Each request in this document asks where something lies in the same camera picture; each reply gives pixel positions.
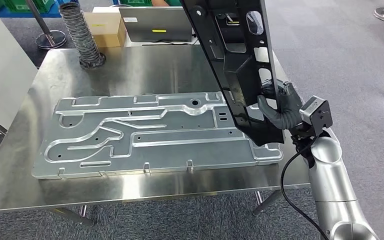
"stainless steel table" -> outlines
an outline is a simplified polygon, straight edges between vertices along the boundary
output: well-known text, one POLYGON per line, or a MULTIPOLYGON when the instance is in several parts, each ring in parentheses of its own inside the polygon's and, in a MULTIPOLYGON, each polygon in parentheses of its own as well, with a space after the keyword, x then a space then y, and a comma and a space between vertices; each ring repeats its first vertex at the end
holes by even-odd
MULTIPOLYGON (((50 50, 46 55, 0 145, 0 212, 48 208, 64 215, 62 207, 66 206, 280 188, 281 170, 295 154, 288 135, 282 146, 284 160, 279 164, 60 180, 34 178, 33 162, 60 98, 219 91, 200 46, 107 48, 102 52, 107 61, 94 70, 80 67, 75 49, 50 50)), ((277 75, 285 80, 276 64, 277 75)), ((305 162, 298 159, 291 165, 285 185, 309 186, 305 162)))

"laptop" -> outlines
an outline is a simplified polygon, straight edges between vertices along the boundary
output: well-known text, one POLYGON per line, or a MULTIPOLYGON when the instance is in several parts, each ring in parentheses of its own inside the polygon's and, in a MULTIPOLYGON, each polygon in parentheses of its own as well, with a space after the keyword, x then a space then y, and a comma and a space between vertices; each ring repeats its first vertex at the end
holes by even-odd
POLYGON ((132 42, 190 42, 192 26, 183 7, 120 7, 132 42))

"silver corrugated hose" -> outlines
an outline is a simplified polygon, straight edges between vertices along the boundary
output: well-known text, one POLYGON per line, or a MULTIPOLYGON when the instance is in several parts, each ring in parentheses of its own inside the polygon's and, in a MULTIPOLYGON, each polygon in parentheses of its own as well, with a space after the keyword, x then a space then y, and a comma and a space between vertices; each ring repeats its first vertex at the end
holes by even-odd
POLYGON ((59 6, 59 13, 80 54, 80 65, 88 69, 102 66, 105 56, 98 51, 80 5, 77 2, 63 3, 59 6))

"robotic hand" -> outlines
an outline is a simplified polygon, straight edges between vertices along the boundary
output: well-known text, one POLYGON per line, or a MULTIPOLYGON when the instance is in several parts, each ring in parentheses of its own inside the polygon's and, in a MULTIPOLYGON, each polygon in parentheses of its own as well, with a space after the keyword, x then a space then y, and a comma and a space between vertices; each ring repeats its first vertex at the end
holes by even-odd
POLYGON ((297 155, 301 154, 307 160, 319 225, 290 202, 282 191, 285 199, 312 222, 321 233, 321 239, 378 240, 354 193, 342 160, 341 146, 323 129, 333 124, 329 103, 313 96, 303 105, 292 83, 278 80, 277 85, 282 112, 277 112, 267 103, 265 96, 274 94, 271 81, 263 83, 263 95, 258 96, 258 107, 273 125, 291 132, 297 155))

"black glove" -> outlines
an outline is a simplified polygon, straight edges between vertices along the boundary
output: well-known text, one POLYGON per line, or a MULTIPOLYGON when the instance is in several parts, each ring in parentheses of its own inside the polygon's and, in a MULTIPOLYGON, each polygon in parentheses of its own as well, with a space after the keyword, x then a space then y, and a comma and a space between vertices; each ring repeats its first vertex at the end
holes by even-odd
POLYGON ((273 96, 275 89, 271 80, 266 80, 262 84, 262 93, 258 98, 258 108, 276 128, 286 130, 291 129, 302 122, 300 108, 303 106, 301 98, 295 91, 291 82, 277 80, 278 98, 280 101, 281 112, 273 109, 267 104, 266 96, 273 96))

